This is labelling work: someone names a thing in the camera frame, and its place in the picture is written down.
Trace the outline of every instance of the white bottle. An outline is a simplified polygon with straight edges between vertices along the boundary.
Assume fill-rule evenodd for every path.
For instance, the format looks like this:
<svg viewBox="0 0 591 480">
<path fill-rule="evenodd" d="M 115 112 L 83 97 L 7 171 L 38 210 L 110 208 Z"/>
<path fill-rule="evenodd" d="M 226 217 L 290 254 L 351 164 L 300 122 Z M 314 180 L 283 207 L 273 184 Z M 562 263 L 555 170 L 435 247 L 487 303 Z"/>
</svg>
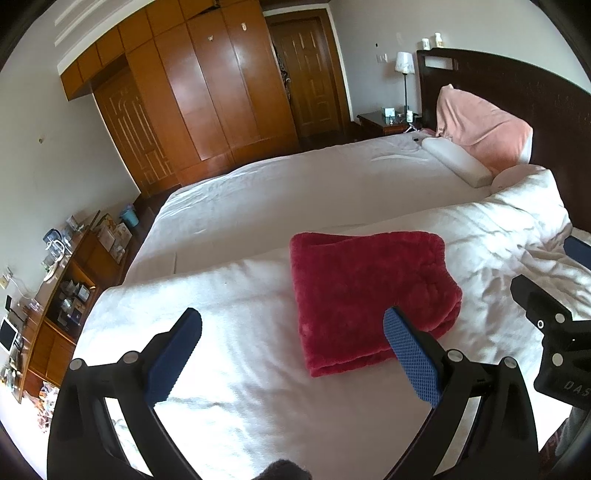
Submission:
<svg viewBox="0 0 591 480">
<path fill-rule="evenodd" d="M 443 48 L 443 39 L 440 33 L 435 33 L 435 45 L 437 48 Z"/>
</svg>

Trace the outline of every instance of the power cord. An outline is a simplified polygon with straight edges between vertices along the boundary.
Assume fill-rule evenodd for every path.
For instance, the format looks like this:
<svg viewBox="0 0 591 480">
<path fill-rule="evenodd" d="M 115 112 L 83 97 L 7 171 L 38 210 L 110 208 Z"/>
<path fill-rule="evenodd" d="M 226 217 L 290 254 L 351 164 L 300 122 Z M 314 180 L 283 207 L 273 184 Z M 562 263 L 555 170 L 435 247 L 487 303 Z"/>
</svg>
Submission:
<svg viewBox="0 0 591 480">
<path fill-rule="evenodd" d="M 4 276 L 7 278 L 7 280 L 9 282 L 14 283 L 14 286 L 17 288 L 18 292 L 22 295 L 22 298 L 24 298 L 25 300 L 32 300 L 32 297 L 27 297 L 21 290 L 21 287 L 18 286 L 18 283 L 16 280 L 14 280 L 14 275 L 12 274 L 12 271 L 7 268 L 6 269 L 6 273 L 4 274 Z"/>
</svg>

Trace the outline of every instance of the white pillow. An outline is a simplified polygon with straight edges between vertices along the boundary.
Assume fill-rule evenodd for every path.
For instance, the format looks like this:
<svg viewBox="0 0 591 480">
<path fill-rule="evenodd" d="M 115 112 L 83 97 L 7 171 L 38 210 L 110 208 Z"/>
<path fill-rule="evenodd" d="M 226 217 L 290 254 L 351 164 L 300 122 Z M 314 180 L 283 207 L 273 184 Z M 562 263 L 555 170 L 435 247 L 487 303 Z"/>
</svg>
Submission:
<svg viewBox="0 0 591 480">
<path fill-rule="evenodd" d="M 447 138 L 425 138 L 421 146 L 475 189 L 492 183 L 492 173 L 459 145 Z"/>
<path fill-rule="evenodd" d="M 529 163 L 531 158 L 531 147 L 534 144 L 534 131 L 532 130 L 525 141 L 525 146 L 523 147 L 523 151 L 519 156 L 519 163 Z"/>
<path fill-rule="evenodd" d="M 499 173 L 492 181 L 491 193 L 497 193 L 501 190 L 505 190 L 513 185 L 517 185 L 521 180 L 526 178 L 528 175 L 535 173 L 539 170 L 544 170 L 544 167 L 539 165 L 530 165 L 527 163 L 521 163 L 503 170 Z"/>
</svg>

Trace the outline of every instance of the pink cloth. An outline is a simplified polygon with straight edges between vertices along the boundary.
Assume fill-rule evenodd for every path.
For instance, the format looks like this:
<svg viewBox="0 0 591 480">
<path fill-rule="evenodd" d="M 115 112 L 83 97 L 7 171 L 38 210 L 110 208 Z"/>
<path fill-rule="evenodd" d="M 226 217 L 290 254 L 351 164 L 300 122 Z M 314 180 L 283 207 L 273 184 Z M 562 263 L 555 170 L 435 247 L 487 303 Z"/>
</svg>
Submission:
<svg viewBox="0 0 591 480">
<path fill-rule="evenodd" d="M 533 129 L 469 92 L 445 86 L 437 100 L 437 135 L 461 146 L 494 176 L 518 164 Z"/>
</svg>

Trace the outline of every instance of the box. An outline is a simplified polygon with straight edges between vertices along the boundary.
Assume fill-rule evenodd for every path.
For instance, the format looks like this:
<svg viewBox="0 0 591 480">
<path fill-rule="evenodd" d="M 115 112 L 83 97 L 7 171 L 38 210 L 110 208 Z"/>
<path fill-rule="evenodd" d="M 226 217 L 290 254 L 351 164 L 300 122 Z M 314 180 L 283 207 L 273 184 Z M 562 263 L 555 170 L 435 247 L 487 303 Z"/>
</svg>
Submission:
<svg viewBox="0 0 591 480">
<path fill-rule="evenodd" d="M 395 108 L 382 108 L 383 116 L 396 116 Z"/>
<path fill-rule="evenodd" d="M 127 244 L 131 240 L 131 232 L 127 228 L 127 225 L 121 222 L 119 225 L 117 225 L 117 228 L 115 228 L 113 235 L 115 236 L 115 241 L 118 245 L 122 246 L 123 248 L 127 248 Z"/>
<path fill-rule="evenodd" d="M 107 225 L 103 225 L 100 228 L 98 239 L 100 244 L 103 247 L 105 247 L 105 250 L 107 251 L 111 250 L 111 247 L 115 243 L 115 237 L 113 236 Z"/>
</svg>

